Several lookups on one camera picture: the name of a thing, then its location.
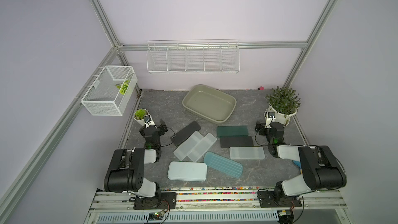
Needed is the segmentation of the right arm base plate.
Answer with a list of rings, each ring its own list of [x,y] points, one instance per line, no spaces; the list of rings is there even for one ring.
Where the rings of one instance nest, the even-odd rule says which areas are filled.
[[[296,208],[302,207],[302,201],[300,197],[286,197],[276,196],[274,191],[268,191],[265,189],[259,189],[256,193],[259,200],[260,207],[284,207],[284,208]]]

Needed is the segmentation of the black pencil case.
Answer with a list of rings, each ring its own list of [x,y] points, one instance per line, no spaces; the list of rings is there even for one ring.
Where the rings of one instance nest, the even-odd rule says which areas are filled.
[[[171,141],[176,147],[178,147],[183,142],[185,142],[194,132],[200,131],[200,129],[201,126],[196,121],[193,121],[183,129],[178,131],[175,135],[173,135],[171,137]]]

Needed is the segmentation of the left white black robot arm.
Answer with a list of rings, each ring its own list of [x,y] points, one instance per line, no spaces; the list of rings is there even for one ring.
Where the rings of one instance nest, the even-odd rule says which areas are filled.
[[[114,193],[129,192],[140,198],[159,198],[160,186],[144,177],[144,165],[160,161],[160,136],[167,131],[164,121],[159,126],[145,124],[140,128],[140,134],[145,139],[143,148],[115,150],[105,175],[104,190]]]

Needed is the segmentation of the teal ribbed pencil case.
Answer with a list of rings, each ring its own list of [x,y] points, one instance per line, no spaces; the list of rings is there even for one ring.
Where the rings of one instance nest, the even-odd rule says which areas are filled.
[[[240,163],[212,152],[205,154],[204,163],[208,167],[234,178],[240,178],[243,173],[243,166]]]

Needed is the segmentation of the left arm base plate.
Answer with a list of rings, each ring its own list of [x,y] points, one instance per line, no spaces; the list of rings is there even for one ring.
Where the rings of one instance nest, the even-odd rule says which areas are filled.
[[[134,210],[150,209],[175,209],[177,203],[177,194],[174,192],[161,192],[153,198],[143,198],[135,200]]]

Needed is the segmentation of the translucent white pencil case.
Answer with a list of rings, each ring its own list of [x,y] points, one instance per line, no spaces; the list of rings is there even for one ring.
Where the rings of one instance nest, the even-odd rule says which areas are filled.
[[[188,153],[188,158],[192,162],[198,162],[199,159],[213,146],[217,138],[211,133],[205,135]]]
[[[190,137],[188,137],[176,150],[173,152],[179,161],[184,160],[188,153],[194,148],[194,146],[202,140],[204,136],[198,131],[195,131]]]
[[[230,147],[232,160],[263,160],[265,153],[263,147]]]

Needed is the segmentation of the dark grey pencil case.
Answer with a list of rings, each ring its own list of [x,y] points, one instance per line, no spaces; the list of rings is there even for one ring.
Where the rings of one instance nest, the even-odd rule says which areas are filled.
[[[254,143],[251,136],[223,136],[220,138],[221,148],[253,146]]]

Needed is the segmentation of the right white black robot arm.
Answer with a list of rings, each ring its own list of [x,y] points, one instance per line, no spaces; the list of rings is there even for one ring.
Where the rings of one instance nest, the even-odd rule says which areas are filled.
[[[328,146],[288,145],[285,126],[279,122],[256,122],[256,134],[267,139],[268,152],[275,158],[297,161],[301,174],[280,181],[274,188],[276,198],[296,197],[317,190],[338,190],[347,184],[347,174]]]

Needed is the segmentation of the beige plastic storage box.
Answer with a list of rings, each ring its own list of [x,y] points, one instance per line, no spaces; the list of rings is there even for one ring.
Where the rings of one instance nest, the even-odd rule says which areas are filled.
[[[222,124],[231,117],[237,100],[218,89],[196,85],[184,97],[182,105],[186,110],[203,119]]]

